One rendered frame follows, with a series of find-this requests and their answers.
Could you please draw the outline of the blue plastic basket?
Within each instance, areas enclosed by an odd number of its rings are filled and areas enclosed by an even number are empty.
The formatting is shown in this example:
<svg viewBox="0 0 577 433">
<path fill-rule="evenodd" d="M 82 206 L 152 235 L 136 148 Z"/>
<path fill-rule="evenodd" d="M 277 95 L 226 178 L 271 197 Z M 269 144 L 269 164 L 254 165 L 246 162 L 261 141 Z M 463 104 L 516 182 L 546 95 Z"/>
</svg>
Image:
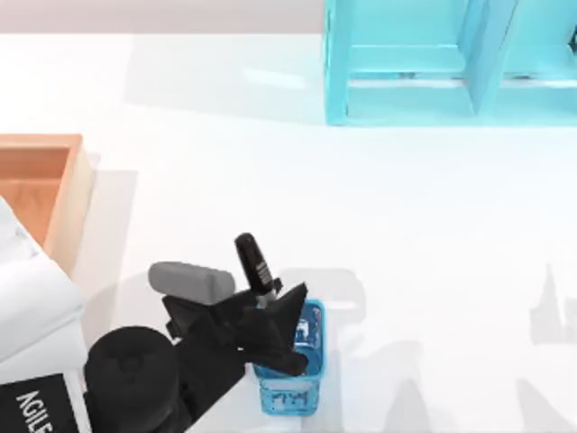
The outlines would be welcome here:
<svg viewBox="0 0 577 433">
<path fill-rule="evenodd" d="M 325 308 L 319 299 L 308 299 L 295 334 L 295 349 L 307 358 L 306 370 L 289 376 L 255 364 L 261 410 L 268 415 L 311 416 L 316 413 L 325 371 Z"/>
</svg>

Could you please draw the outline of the pale grey rounded box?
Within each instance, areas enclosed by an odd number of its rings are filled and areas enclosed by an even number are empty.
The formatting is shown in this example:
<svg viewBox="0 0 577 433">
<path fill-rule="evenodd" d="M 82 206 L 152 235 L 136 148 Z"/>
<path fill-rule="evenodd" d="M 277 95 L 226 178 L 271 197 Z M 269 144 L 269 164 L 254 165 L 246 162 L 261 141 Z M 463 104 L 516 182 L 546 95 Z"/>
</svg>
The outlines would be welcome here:
<svg viewBox="0 0 577 433">
<path fill-rule="evenodd" d="M 151 287 L 158 293 L 215 305 L 235 293 L 230 272 L 182 262 L 157 262 L 148 270 Z"/>
</svg>

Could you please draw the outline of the shallow salmon-coloured box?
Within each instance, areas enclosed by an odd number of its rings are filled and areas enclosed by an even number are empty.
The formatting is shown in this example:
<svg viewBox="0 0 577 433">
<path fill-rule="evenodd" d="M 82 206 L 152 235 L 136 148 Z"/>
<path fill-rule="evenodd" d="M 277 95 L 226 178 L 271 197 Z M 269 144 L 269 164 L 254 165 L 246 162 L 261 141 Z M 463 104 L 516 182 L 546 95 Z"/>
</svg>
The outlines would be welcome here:
<svg viewBox="0 0 577 433">
<path fill-rule="evenodd" d="M 68 276 L 94 180 L 80 134 L 0 134 L 0 197 Z"/>
</svg>

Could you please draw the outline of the light blue rack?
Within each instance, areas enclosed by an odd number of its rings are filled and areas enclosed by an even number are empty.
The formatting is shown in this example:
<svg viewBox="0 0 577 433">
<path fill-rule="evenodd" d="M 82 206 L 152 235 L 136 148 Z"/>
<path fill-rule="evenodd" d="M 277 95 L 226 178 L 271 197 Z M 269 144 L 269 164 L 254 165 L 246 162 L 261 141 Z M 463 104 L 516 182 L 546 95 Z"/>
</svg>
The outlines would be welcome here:
<svg viewBox="0 0 577 433">
<path fill-rule="evenodd" d="M 325 0 L 325 120 L 577 126 L 577 0 Z"/>
</svg>

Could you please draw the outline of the black marker pen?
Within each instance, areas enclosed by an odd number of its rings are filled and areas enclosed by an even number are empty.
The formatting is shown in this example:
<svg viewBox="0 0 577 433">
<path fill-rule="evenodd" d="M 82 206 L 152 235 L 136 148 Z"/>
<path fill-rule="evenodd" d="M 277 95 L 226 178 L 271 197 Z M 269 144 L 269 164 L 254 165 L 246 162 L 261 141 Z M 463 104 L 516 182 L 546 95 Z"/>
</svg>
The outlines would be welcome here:
<svg viewBox="0 0 577 433">
<path fill-rule="evenodd" d="M 250 290 L 256 296 L 258 306 L 264 309 L 277 299 L 283 283 L 280 278 L 273 277 L 253 234 L 241 233 L 234 239 L 234 244 Z"/>
</svg>

